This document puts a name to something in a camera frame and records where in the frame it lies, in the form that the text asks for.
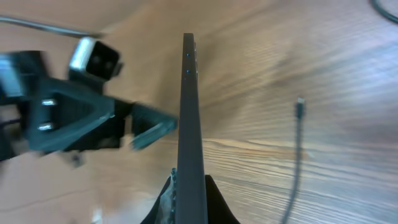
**cable connector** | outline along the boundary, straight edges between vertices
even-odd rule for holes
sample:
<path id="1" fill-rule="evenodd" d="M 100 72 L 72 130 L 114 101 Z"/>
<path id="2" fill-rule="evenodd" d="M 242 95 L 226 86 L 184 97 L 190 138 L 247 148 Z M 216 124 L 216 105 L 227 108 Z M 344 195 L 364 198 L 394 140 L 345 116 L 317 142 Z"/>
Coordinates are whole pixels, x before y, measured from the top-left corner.
<path id="1" fill-rule="evenodd" d="M 298 97 L 296 104 L 296 118 L 302 119 L 305 115 L 305 100 L 304 98 Z"/>

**blurred background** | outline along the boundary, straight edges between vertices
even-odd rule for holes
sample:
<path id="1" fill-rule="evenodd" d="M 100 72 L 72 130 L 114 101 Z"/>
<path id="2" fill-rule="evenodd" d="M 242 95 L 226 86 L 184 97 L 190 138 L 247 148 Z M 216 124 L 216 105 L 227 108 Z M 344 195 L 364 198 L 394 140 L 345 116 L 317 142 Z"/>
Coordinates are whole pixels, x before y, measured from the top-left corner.
<path id="1" fill-rule="evenodd" d="M 398 2 L 382 0 L 398 13 Z M 398 220 L 398 25 L 365 0 L 0 0 L 0 15 L 91 32 L 125 66 L 107 94 L 178 116 L 195 34 L 205 171 L 241 223 L 279 223 L 292 186 L 294 103 L 307 102 L 290 223 Z M 78 40 L 0 23 L 0 50 L 43 50 L 65 78 Z M 1 223 L 140 223 L 177 166 L 178 131 L 74 169 L 26 153 L 0 172 Z"/>

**wood grain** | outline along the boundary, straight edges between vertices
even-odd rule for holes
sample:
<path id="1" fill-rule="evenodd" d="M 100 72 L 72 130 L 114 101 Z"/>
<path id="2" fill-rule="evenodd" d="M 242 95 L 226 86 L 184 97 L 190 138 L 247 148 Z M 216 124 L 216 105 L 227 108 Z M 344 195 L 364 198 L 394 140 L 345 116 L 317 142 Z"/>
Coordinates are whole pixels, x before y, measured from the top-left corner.
<path id="1" fill-rule="evenodd" d="M 205 169 L 241 223 L 281 219 L 298 96 L 305 155 L 290 223 L 396 223 L 398 26 L 367 1 L 155 1 L 122 27 L 106 38 L 126 62 L 108 91 L 173 114 L 182 34 L 195 34 Z M 92 155 L 111 215 L 145 216 L 176 166 L 176 139 Z"/>

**cable tip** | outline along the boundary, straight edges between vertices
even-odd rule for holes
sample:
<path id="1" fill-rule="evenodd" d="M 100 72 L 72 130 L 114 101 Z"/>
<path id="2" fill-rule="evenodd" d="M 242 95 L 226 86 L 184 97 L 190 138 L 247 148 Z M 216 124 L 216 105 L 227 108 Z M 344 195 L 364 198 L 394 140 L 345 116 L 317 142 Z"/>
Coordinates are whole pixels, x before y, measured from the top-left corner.
<path id="1" fill-rule="evenodd" d="M 305 100 L 304 100 L 304 98 L 298 97 L 297 98 L 297 102 L 298 103 L 305 103 Z"/>

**black pole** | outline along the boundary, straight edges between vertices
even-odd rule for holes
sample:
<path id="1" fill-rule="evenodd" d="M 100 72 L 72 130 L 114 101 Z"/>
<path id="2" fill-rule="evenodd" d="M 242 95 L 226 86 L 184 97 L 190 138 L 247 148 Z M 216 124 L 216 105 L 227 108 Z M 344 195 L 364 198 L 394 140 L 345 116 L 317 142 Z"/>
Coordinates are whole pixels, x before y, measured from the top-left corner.
<path id="1" fill-rule="evenodd" d="M 193 34 L 184 34 L 178 140 L 176 224 L 207 224 L 201 145 L 197 56 Z"/>

